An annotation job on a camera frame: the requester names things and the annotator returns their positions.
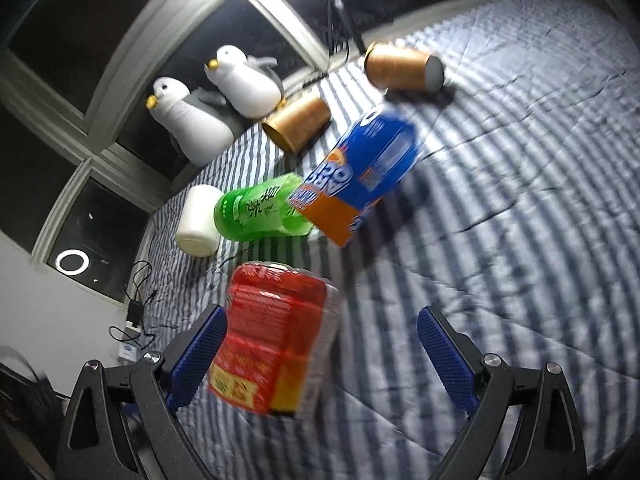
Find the red snack cup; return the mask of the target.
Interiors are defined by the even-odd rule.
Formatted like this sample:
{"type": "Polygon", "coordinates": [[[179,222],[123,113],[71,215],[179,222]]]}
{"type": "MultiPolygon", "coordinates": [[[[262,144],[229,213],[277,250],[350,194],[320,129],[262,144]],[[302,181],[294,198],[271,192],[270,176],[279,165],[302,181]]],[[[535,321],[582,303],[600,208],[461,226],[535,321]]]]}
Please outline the red snack cup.
{"type": "Polygon", "coordinates": [[[209,388],[258,415],[310,419],[340,327],[338,289],[307,270],[247,262],[232,273],[226,313],[209,388]]]}

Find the white plastic cup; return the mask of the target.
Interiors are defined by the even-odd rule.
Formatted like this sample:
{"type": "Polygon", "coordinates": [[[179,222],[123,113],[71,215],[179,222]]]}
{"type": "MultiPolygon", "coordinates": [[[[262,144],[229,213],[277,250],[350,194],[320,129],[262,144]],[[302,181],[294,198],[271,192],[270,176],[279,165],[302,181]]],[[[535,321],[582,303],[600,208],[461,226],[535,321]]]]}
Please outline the white plastic cup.
{"type": "Polygon", "coordinates": [[[207,258],[216,255],[220,242],[214,211],[224,193],[211,185],[201,184],[186,193],[175,240],[187,255],[207,258]]]}

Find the green tea cup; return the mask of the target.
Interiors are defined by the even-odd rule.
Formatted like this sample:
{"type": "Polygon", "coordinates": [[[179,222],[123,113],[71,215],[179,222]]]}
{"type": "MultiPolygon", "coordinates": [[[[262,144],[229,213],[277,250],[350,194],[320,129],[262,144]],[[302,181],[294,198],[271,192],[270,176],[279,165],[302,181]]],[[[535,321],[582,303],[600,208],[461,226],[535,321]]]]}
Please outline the green tea cup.
{"type": "Polygon", "coordinates": [[[298,174],[284,174],[224,193],[214,210],[216,229],[236,242],[308,235],[312,223],[288,203],[302,182],[298,174]]]}

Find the blue orange Oreo cup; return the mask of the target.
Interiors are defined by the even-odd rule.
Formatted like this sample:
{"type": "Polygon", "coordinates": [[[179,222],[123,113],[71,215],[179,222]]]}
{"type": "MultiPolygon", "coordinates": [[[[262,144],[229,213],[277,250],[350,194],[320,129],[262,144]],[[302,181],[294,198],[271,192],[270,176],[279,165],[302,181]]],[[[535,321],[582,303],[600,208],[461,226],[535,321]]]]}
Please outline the blue orange Oreo cup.
{"type": "Polygon", "coordinates": [[[337,246],[345,246],[377,202],[416,163],[421,139],[416,124],[387,105],[354,122],[288,204],[337,246]]]}

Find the brown paper cup near penguins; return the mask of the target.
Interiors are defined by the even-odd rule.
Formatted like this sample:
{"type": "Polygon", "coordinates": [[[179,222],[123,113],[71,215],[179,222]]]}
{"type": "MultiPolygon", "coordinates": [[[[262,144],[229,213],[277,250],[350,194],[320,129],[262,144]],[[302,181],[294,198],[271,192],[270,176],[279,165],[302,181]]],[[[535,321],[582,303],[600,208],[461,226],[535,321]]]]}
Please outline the brown paper cup near penguins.
{"type": "Polygon", "coordinates": [[[262,131],[285,153],[297,154],[331,120],[328,104],[305,93],[262,122],[262,131]]]}

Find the brown paper cup far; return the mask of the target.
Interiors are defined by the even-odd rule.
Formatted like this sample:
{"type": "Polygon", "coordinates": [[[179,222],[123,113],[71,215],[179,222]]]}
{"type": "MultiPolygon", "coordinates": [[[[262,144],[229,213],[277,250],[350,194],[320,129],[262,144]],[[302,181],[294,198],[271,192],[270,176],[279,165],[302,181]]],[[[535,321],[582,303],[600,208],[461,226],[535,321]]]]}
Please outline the brown paper cup far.
{"type": "Polygon", "coordinates": [[[363,68],[379,89],[435,93],[445,82],[445,65],[438,56],[382,42],[370,45],[363,68]]]}

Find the striped blue white bedspread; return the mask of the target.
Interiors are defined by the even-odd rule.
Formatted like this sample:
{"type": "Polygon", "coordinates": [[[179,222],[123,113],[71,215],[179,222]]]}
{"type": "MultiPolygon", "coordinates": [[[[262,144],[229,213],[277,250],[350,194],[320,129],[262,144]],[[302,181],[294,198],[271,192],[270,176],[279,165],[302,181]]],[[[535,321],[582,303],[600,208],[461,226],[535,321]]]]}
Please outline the striped blue white bedspread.
{"type": "Polygon", "coordinates": [[[342,295],[310,422],[207,386],[180,422],[217,479],[425,479],[464,421],[416,336],[433,306],[510,364],[561,364],[588,466],[606,474],[639,428],[638,48],[585,0],[494,0],[400,43],[441,56],[446,87],[396,96],[425,153],[347,246],[312,232],[194,259],[175,242],[184,195],[154,214],[157,349],[245,261],[306,268],[342,295]]]}

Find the left penguin plush toy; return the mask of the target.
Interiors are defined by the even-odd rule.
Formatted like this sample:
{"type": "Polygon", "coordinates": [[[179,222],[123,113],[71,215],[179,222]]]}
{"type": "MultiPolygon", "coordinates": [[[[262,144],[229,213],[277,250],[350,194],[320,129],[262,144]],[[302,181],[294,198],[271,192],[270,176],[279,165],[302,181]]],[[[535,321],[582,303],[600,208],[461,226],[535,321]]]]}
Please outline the left penguin plush toy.
{"type": "Polygon", "coordinates": [[[219,92],[203,88],[191,91],[171,77],[153,82],[145,107],[197,167],[210,164],[248,128],[244,118],[219,92]]]}

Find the penguin plush toy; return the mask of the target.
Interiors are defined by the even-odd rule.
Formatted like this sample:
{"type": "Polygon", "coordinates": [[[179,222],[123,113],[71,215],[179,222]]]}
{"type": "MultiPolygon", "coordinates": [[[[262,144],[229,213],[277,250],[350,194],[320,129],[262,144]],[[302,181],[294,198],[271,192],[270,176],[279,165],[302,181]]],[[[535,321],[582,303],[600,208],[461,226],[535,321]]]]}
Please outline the penguin plush toy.
{"type": "Polygon", "coordinates": [[[262,119],[283,102],[284,88],[272,56],[255,58],[225,44],[204,64],[207,79],[245,118],[262,119]]]}
{"type": "Polygon", "coordinates": [[[197,167],[210,164],[248,128],[244,118],[219,92],[203,88],[191,91],[171,77],[153,82],[145,107],[197,167]]]}

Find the right penguin plush toy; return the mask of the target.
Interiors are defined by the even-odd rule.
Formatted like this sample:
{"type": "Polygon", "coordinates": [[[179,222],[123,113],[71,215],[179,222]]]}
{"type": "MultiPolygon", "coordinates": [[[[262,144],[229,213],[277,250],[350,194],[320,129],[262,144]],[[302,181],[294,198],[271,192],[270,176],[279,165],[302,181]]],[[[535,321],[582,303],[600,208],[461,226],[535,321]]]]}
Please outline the right penguin plush toy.
{"type": "Polygon", "coordinates": [[[255,58],[225,44],[204,64],[207,79],[245,118],[262,119],[283,102],[284,88],[272,56],[255,58]]]}

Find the black light tripod stand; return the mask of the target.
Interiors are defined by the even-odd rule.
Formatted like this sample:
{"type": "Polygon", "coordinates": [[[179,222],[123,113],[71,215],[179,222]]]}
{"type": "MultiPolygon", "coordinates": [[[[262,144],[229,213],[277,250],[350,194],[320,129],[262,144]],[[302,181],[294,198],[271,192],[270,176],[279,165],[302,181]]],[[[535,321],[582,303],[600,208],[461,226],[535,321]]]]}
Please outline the black light tripod stand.
{"type": "Polygon", "coordinates": [[[343,52],[345,56],[342,64],[346,64],[352,55],[352,44],[359,54],[366,53],[362,32],[345,1],[326,0],[326,46],[329,58],[343,52]]]}

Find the white wall socket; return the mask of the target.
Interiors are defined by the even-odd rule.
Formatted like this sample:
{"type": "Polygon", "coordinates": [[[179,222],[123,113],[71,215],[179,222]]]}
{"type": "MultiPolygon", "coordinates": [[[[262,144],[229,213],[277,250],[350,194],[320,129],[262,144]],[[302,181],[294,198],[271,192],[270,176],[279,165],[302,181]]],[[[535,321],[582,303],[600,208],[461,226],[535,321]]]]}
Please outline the white wall socket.
{"type": "Polygon", "coordinates": [[[117,359],[122,365],[131,365],[139,359],[139,346],[132,342],[120,342],[118,344],[117,359]]]}

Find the white window frame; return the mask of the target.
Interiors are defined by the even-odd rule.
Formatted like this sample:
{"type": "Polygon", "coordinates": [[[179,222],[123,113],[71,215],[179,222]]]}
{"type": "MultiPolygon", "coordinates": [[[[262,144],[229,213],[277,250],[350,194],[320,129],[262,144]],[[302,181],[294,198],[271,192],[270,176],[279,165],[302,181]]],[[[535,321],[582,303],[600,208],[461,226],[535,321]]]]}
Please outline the white window frame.
{"type": "Polygon", "coordinates": [[[1,0],[1,231],[37,269],[125,299],[149,216],[195,174],[146,98],[206,86],[224,44],[288,91],[329,65],[286,0],[1,0]]]}

